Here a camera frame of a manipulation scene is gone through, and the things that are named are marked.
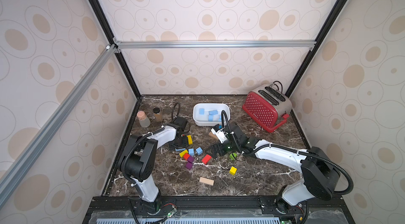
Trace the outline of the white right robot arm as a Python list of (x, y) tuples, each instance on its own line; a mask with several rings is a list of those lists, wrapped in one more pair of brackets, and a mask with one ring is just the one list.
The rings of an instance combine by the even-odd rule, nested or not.
[(301, 179), (283, 186), (274, 200), (279, 213), (286, 214), (292, 207), (312, 198), (327, 201), (334, 195), (352, 192), (354, 182), (350, 174), (331, 161), (320, 148), (293, 149), (248, 137), (237, 124), (229, 122), (225, 111), (220, 116), (220, 124), (212, 128), (212, 133), (219, 140), (213, 145), (213, 154), (239, 153), (244, 157), (272, 161), (301, 173)]

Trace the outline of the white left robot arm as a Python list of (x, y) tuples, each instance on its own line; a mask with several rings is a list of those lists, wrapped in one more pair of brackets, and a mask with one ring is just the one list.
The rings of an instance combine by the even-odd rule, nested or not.
[(161, 193), (155, 185), (152, 172), (158, 148), (170, 143), (175, 149), (189, 146), (187, 134), (190, 125), (179, 115), (181, 105), (175, 103), (171, 121), (153, 132), (129, 136), (119, 158), (119, 170), (126, 180), (135, 185), (140, 200), (149, 213), (156, 214), (161, 208)]

